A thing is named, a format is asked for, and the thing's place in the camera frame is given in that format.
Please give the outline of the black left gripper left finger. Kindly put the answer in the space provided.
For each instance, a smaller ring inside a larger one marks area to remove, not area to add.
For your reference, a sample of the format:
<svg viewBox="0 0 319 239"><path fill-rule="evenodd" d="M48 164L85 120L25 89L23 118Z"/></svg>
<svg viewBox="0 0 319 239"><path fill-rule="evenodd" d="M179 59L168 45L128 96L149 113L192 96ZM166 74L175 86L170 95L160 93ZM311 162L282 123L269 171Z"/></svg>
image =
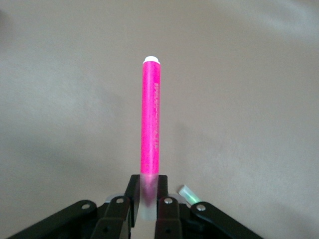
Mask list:
<svg viewBox="0 0 319 239"><path fill-rule="evenodd" d="M129 239L139 208L140 175L132 175L125 193L97 206L78 201L10 236L11 239Z"/></svg>

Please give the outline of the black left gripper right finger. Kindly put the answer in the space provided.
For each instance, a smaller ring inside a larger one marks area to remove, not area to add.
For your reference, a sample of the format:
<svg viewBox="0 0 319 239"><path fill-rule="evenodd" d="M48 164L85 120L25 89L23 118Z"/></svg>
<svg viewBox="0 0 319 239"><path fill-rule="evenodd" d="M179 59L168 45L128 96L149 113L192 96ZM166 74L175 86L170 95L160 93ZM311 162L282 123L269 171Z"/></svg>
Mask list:
<svg viewBox="0 0 319 239"><path fill-rule="evenodd" d="M168 178L160 175L157 191L156 239L260 239L214 205L199 202L191 207L168 194Z"/></svg>

